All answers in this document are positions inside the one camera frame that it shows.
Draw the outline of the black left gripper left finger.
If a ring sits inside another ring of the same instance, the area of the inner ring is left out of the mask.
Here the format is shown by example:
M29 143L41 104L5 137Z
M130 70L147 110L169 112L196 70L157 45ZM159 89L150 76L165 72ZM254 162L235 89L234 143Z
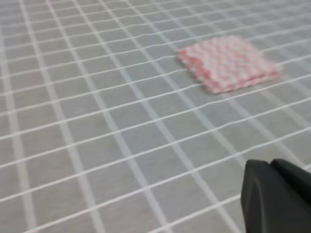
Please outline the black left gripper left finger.
M241 207L248 233L311 231L311 201L297 194L266 161L246 162Z

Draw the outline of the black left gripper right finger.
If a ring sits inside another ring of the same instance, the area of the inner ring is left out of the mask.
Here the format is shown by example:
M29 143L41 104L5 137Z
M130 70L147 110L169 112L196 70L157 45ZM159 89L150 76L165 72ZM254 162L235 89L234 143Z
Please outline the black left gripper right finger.
M305 201L311 200L311 174L283 159L273 159L270 165Z

